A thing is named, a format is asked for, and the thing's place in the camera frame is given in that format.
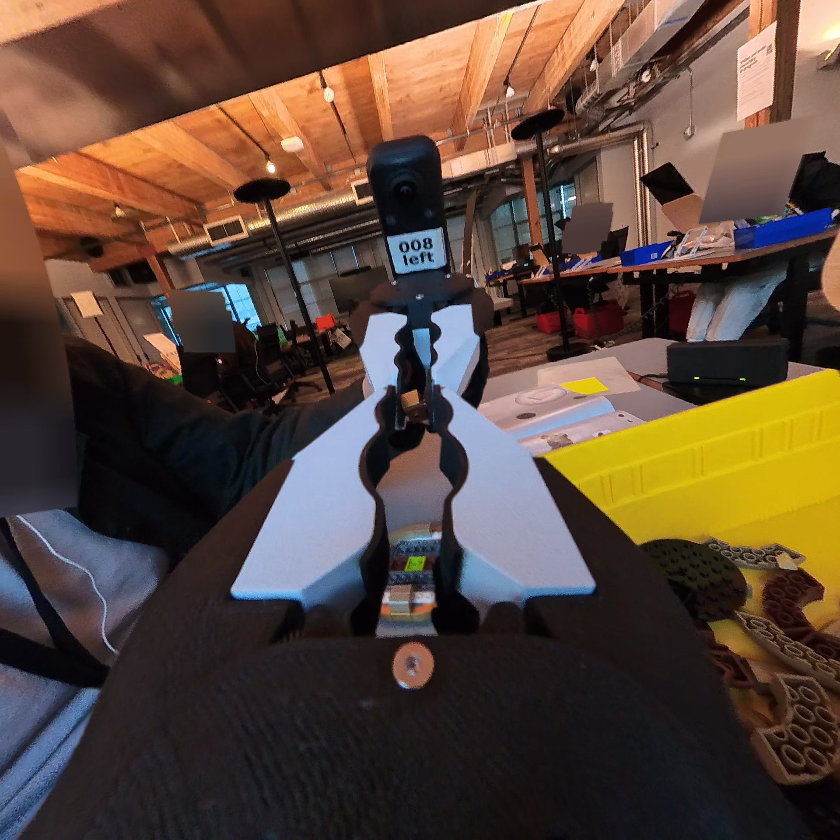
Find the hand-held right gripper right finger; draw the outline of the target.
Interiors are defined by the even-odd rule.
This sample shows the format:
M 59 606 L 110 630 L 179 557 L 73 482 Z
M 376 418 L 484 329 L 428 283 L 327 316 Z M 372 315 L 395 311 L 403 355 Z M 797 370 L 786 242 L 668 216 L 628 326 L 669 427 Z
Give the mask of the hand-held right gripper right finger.
M 440 385 L 432 428 L 451 485 L 434 567 L 436 630 L 474 633 L 500 603 L 593 594 L 594 576 L 527 450 Z

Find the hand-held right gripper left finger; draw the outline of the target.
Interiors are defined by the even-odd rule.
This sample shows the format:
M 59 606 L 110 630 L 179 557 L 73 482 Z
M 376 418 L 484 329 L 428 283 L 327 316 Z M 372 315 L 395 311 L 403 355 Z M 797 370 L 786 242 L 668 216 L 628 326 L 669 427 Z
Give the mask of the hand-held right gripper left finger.
M 391 551 L 377 489 L 393 421 L 388 385 L 293 459 L 232 597 L 327 606 L 353 634 L 376 635 Z

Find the round toy brick assembly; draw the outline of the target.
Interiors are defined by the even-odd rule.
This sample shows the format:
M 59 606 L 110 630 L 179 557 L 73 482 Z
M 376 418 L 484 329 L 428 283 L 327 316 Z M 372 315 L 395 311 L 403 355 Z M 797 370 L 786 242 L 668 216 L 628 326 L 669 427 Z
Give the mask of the round toy brick assembly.
M 381 601 L 377 636 L 435 635 L 434 568 L 443 527 L 418 523 L 389 533 L 390 561 Z

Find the yellow plastic bin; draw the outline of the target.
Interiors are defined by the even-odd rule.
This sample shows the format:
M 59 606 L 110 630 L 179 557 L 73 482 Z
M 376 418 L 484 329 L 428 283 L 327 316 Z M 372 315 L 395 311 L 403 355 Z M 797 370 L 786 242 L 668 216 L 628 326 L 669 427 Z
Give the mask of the yellow plastic bin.
M 822 600 L 804 612 L 815 629 L 838 637 L 837 371 L 667 416 L 547 460 L 637 544 L 779 543 L 803 555 L 801 568 L 824 586 Z M 785 670 L 735 620 L 711 627 L 762 681 Z M 776 719 L 770 696 L 729 691 L 749 737 L 754 712 Z

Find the person's left forearm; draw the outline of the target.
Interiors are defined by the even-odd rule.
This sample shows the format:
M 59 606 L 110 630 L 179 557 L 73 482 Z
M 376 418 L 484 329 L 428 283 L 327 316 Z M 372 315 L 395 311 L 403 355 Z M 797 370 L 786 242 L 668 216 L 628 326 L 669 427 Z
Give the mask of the person's left forearm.
M 357 381 L 273 418 L 227 413 L 63 336 L 77 430 L 78 504 L 106 537 L 162 549 L 177 564 L 279 463 L 364 399 Z

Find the white instruction booklet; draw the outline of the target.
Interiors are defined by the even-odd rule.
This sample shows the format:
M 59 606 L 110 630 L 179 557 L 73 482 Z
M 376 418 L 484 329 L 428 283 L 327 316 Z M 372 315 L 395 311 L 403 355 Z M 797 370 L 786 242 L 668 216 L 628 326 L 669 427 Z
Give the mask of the white instruction booklet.
M 579 395 L 560 385 L 504 395 L 478 410 L 534 456 L 644 424 L 603 395 Z

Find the red plastic bin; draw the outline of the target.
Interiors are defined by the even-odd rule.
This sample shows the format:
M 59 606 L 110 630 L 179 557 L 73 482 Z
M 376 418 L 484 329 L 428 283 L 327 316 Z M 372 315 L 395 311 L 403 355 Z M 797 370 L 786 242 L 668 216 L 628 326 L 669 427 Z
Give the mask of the red plastic bin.
M 619 333 L 624 328 L 623 307 L 617 301 L 602 301 L 573 313 L 574 335 L 594 340 Z

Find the black pole stand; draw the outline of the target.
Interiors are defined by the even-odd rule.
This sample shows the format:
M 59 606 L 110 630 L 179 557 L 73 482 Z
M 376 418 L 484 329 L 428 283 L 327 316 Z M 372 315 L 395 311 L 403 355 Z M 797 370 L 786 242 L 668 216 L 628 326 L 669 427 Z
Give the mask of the black pole stand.
M 547 350 L 549 362 L 566 361 L 586 352 L 585 344 L 577 339 L 571 339 L 564 294 L 560 282 L 559 250 L 554 234 L 553 210 L 550 199 L 550 184 L 547 161 L 543 143 L 543 136 L 562 123 L 564 112 L 561 109 L 546 109 L 522 120 L 511 132 L 512 138 L 519 142 L 535 139 L 537 156 L 542 178 L 543 208 L 548 225 L 549 257 L 553 271 L 553 283 L 558 302 L 560 318 L 561 343 Z
M 308 307 L 303 299 L 300 283 L 298 281 L 296 272 L 292 265 L 292 260 L 288 255 L 287 248 L 280 232 L 280 227 L 277 222 L 277 216 L 272 206 L 272 202 L 286 196 L 291 190 L 291 185 L 276 177 L 259 178 L 251 182 L 247 182 L 234 190 L 234 198 L 240 203 L 251 203 L 261 206 L 269 221 L 270 228 L 275 237 L 276 244 L 280 251 L 280 255 L 287 268 L 287 274 L 290 280 L 290 285 L 294 291 L 298 307 L 301 312 L 306 330 L 309 336 L 310 351 L 317 362 L 325 385 L 329 394 L 333 394 L 335 389 L 329 373 L 328 366 L 324 360 L 322 353 L 322 346 L 316 335 L 316 330 L 312 324 L 309 315 Z

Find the black round toy plate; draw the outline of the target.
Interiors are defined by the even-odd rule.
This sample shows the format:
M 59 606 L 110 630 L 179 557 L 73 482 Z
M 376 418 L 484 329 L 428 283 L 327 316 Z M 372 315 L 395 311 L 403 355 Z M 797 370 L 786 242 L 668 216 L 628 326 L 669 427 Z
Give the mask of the black round toy plate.
M 700 626 L 730 618 L 751 596 L 740 569 L 705 544 L 659 539 L 642 543 L 640 549 Z

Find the person's torso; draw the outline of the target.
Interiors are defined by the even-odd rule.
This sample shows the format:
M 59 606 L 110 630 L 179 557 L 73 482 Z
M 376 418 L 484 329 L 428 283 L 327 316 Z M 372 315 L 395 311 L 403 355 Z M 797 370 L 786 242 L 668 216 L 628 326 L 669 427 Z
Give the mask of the person's torso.
M 54 510 L 11 518 L 29 569 L 74 637 L 105 665 L 168 569 L 161 549 L 102 536 Z M 1 667 L 1 837 L 17 838 L 65 769 L 99 690 Z

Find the blue plastic bin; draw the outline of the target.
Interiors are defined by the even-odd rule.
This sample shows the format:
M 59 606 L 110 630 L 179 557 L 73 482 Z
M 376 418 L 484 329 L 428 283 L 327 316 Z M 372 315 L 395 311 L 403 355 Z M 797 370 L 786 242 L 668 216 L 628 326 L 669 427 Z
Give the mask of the blue plastic bin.
M 675 240 L 668 239 L 661 243 L 625 250 L 619 255 L 621 266 L 631 268 L 659 261 L 667 255 L 674 245 Z
M 817 235 L 832 226 L 836 214 L 827 207 L 810 213 L 794 213 L 764 224 L 737 227 L 733 231 L 734 247 L 736 250 L 758 249 Z

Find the open cardboard box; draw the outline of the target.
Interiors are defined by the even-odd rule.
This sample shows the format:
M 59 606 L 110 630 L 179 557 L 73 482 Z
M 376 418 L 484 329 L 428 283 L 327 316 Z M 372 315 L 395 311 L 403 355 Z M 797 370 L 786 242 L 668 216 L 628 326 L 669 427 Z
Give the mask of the open cardboard box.
M 685 234 L 696 227 L 704 199 L 696 194 L 676 167 L 668 162 L 640 176 L 668 221 L 668 233 Z

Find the black charger box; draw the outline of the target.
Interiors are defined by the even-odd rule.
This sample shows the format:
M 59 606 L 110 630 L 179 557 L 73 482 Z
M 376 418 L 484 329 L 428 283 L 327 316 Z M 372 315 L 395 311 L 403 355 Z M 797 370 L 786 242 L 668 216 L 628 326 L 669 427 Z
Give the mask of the black charger box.
M 668 387 L 693 396 L 728 395 L 784 382 L 789 344 L 783 338 L 674 342 L 666 360 Z

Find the wooden work table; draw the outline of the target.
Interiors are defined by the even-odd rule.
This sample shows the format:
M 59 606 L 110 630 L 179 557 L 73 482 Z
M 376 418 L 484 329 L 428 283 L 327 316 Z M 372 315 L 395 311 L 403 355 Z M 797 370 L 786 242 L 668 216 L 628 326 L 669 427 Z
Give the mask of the wooden work table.
M 666 303 L 669 287 L 675 284 L 721 281 L 729 278 L 734 266 L 756 270 L 763 261 L 781 260 L 786 267 L 781 335 L 789 343 L 789 360 L 800 362 L 806 324 L 806 302 L 811 289 L 809 259 L 812 254 L 827 253 L 833 246 L 838 226 L 803 238 L 762 248 L 737 250 L 734 247 L 707 251 L 683 259 L 660 259 L 639 266 L 621 266 L 610 259 L 593 266 L 567 270 L 560 283 L 584 285 L 588 278 L 602 275 L 624 276 L 630 285 L 640 286 L 642 335 L 666 339 L 670 335 Z

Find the white paper wall notice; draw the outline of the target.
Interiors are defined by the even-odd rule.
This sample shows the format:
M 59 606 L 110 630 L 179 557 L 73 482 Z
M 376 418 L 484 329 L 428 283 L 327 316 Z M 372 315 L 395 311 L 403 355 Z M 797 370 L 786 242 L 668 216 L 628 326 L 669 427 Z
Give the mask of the white paper wall notice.
M 773 21 L 769 27 L 738 49 L 738 120 L 746 120 L 773 104 L 777 24 Z

